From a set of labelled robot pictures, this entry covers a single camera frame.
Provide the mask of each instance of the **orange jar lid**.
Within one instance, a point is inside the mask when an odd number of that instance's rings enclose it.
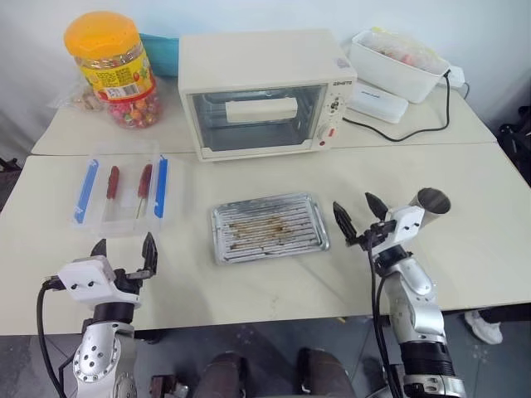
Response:
[[[140,43],[139,32],[129,18],[109,11],[89,12],[66,29],[65,46],[73,56],[100,60],[125,54]]]

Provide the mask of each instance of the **oven window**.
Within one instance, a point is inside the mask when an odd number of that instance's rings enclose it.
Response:
[[[300,145],[311,138],[327,85],[192,95],[212,151]]]

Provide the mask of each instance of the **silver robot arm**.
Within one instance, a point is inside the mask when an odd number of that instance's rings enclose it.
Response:
[[[455,376],[448,351],[434,284],[412,256],[385,268],[381,259],[378,261],[380,275],[385,278],[392,330],[402,353],[403,391],[410,397],[465,398],[463,381]]]
[[[366,198],[380,221],[363,234],[357,235],[348,213],[336,202],[334,215],[347,245],[366,250],[382,278],[392,330],[402,353],[404,375],[397,381],[398,390],[413,398],[465,398],[463,381],[455,376],[446,345],[436,287],[412,253],[402,248],[421,229],[424,209],[403,206],[388,210],[374,195],[367,193]]]
[[[90,257],[73,261],[52,277],[61,281],[62,289],[75,301],[94,311],[93,317],[84,322],[83,339],[72,360],[77,398],[137,396],[133,376],[136,343],[131,323],[134,310],[141,305],[143,280],[157,273],[158,253],[150,233],[144,240],[142,256],[144,268],[137,272],[112,270],[103,239]]]
[[[74,356],[77,398],[136,398],[134,328],[127,323],[94,323]]]

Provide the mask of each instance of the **gray pants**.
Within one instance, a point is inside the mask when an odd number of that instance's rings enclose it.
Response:
[[[312,396],[355,398],[343,365],[333,355],[303,348],[299,354],[300,386]],[[229,352],[218,355],[207,366],[193,398],[241,398],[246,379],[245,359]]]

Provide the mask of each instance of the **white plastic container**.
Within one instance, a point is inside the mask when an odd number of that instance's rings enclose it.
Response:
[[[359,79],[385,91],[419,104],[450,69],[450,64],[442,60],[440,73],[433,74],[393,60],[389,56],[359,44],[363,37],[370,33],[370,31],[363,31],[353,37],[349,54],[350,62],[358,72]]]

